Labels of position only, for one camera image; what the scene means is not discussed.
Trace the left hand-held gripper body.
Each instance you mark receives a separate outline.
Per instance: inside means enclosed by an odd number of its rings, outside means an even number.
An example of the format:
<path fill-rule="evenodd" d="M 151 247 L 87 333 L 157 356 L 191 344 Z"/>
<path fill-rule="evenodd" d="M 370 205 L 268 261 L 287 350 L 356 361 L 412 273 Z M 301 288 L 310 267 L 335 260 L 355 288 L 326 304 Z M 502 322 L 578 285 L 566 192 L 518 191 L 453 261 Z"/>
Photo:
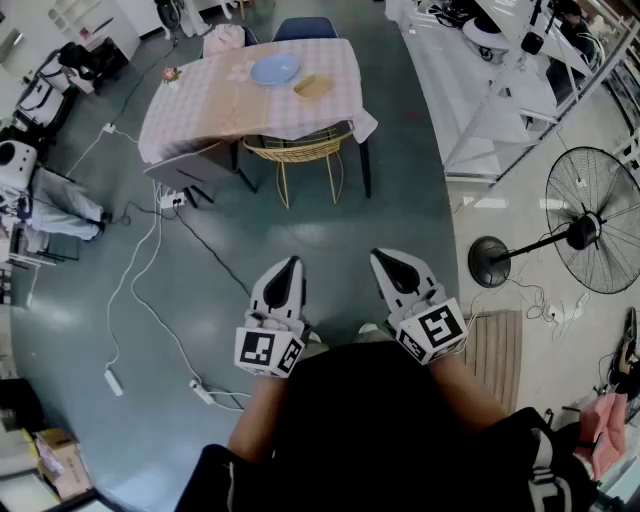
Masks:
<path fill-rule="evenodd" d="M 234 364 L 254 375 L 288 378 L 306 348 L 309 325 L 257 310 L 236 329 Z"/>

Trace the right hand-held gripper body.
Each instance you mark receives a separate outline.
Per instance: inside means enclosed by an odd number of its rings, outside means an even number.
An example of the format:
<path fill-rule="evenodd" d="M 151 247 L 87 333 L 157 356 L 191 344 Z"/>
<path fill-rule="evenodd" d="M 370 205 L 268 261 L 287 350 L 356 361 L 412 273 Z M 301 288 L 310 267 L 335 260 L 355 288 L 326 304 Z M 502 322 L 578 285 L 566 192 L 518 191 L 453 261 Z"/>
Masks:
<path fill-rule="evenodd" d="M 468 328 L 455 298 L 443 288 L 423 295 L 391 292 L 387 322 L 399 345 L 421 365 L 464 348 Z"/>

